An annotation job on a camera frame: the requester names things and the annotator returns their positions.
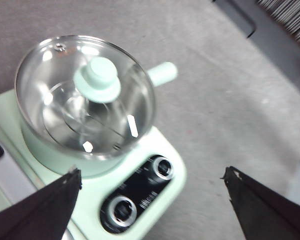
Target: glass lid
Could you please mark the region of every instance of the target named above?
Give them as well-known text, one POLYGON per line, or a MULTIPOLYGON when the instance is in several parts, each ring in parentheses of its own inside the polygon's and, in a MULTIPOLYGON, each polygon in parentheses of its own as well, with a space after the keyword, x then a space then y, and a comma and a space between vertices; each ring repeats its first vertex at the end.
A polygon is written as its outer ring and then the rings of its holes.
POLYGON ((152 126, 153 85, 121 48, 89 36, 47 39, 16 76, 20 110, 32 130, 66 150, 108 155, 152 126))

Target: white object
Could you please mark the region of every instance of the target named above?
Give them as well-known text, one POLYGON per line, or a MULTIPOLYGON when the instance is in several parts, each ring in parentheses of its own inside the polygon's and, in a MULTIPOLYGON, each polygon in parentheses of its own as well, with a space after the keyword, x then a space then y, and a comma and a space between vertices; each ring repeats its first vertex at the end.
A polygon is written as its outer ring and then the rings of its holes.
POLYGON ((178 76, 178 69, 172 62, 166 61, 147 71, 155 87, 168 83, 178 76))
POLYGON ((86 66, 74 74, 76 89, 95 103, 110 103, 116 100, 121 91, 118 71, 112 61, 96 56, 86 66))

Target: stainless steel pot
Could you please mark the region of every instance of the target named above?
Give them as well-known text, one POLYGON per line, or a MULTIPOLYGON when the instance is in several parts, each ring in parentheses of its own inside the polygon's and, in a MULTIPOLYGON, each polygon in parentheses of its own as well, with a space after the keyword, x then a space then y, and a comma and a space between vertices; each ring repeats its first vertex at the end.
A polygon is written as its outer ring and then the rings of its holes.
POLYGON ((103 173, 150 130, 153 86, 176 75, 172 63, 146 72, 123 49, 95 37, 44 40, 15 79, 25 142, 59 174, 73 164, 83 176, 103 173))

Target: silver knob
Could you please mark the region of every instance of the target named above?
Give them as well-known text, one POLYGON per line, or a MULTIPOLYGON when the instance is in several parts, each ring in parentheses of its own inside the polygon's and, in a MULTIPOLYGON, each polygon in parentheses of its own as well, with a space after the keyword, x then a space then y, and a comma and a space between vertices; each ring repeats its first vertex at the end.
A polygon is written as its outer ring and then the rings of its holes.
POLYGON ((131 199, 119 195, 110 201, 106 215, 113 226, 129 227, 137 218, 137 208, 131 199))

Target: metal rim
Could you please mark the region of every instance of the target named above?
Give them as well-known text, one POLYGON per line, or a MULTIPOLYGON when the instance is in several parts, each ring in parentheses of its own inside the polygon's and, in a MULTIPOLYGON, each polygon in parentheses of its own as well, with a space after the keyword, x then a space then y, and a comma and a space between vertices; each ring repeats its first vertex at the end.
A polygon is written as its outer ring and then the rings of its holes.
POLYGON ((173 175, 174 175, 174 167, 173 167, 173 165, 171 164, 171 162, 170 162, 167 158, 165 158, 165 157, 163 157, 163 156, 158 156, 158 157, 153 161, 153 163, 152 163, 152 169, 153 169, 155 175, 157 175, 159 178, 161 178, 161 179, 163 179, 163 180, 170 180, 170 179, 173 177, 173 175), (164 160, 164 161, 167 161, 167 162, 170 164, 170 169, 169 169, 169 172, 168 172, 168 175, 167 175, 167 176, 162 175, 162 174, 159 172, 159 170, 158 170, 159 163, 160 163, 161 161, 163 161, 163 160, 164 160))
MULTIPOLYGON (((65 39, 65 38, 80 38, 80 39, 88 39, 88 40, 92 40, 92 41, 97 41, 97 42, 101 42, 103 44, 107 44, 119 51, 121 51, 122 53, 124 53, 125 55, 127 55, 129 58, 131 58, 137 65, 138 67, 140 67, 140 69, 144 72, 145 76, 146 76, 146 79, 148 80, 150 86, 151 86, 151 90, 152 90, 152 95, 153 95, 153 114, 149 120, 149 127, 146 131, 144 131, 143 136, 147 135, 151 129, 151 127, 153 126, 153 123, 154 123, 154 120, 155 120, 155 117, 156 117, 156 112, 157 112, 157 104, 156 104, 156 95, 155 95, 155 91, 154 91, 154 88, 155 86, 153 85, 147 71, 145 71, 142 66, 140 65, 140 63, 132 56, 130 55, 127 51, 125 51, 124 49, 122 49, 121 47, 115 45, 114 43, 112 42, 109 42, 109 41, 105 41, 103 39, 100 39, 100 38, 97 38, 97 37, 94 37, 94 36, 88 36, 88 35, 64 35, 64 36, 57 36, 57 37, 52 37, 52 38, 47 38, 43 41, 41 41, 40 43, 36 44, 33 48, 31 48, 24 56, 23 58, 21 59, 20 63, 18 64, 18 67, 17 67, 17 70, 16 70, 16 73, 15 73, 15 77, 14 77, 14 94, 16 96, 16 101, 17 101, 17 106, 19 108, 19 111, 21 112, 21 115, 22 115, 22 118, 23 120, 25 121, 26 125, 29 127, 30 131, 34 134, 34 135, 38 135, 38 137, 43 140, 46 144, 48 144, 49 146, 52 146, 53 148, 55 149, 58 149, 59 151, 62 151, 62 152, 65 152, 65 147, 62 147, 62 146, 59 146, 57 144, 53 144, 51 141, 49 141, 48 139, 42 137, 40 134, 37 133, 37 131, 35 130, 34 128, 34 125, 31 123, 29 117, 25 114, 23 108, 21 107, 21 104, 20 104, 20 99, 18 97, 18 91, 17 91, 17 81, 18 81, 18 73, 19 73, 19 69, 20 67, 22 66, 24 60, 27 58, 27 56, 35 51, 36 49, 39 49, 41 46, 43 45, 46 45, 52 41, 55 41, 55 40, 62 40, 62 39, 65 39)), ((108 158, 109 156, 120 156, 126 152, 128 152, 129 150, 131 150, 136 144, 138 143, 138 141, 136 142, 133 142, 129 147, 127 147, 126 149, 121 149, 119 151, 117 151, 116 153, 100 153, 100 154, 97 154, 97 153, 94 153, 93 156, 97 158, 101 157, 101 160, 104 161, 106 158, 108 158)), ((71 148, 66 148, 66 152, 71 152, 73 154, 77 154, 78 151, 76 150, 73 150, 71 148)), ((80 155, 84 155, 84 156, 88 156, 89 154, 86 153, 86 152, 79 152, 80 155)))
POLYGON ((110 220, 113 223, 115 223, 116 225, 118 225, 120 227, 129 227, 135 222, 135 220, 137 218, 137 207, 134 204, 134 202, 131 201, 129 198, 127 198, 126 196, 120 195, 111 200, 109 207, 108 207, 108 216, 109 216, 110 220), (118 203, 123 202, 123 201, 127 201, 131 204, 131 215, 129 216, 129 218, 127 220, 119 221, 119 220, 117 220, 117 218, 115 216, 115 208, 118 203))

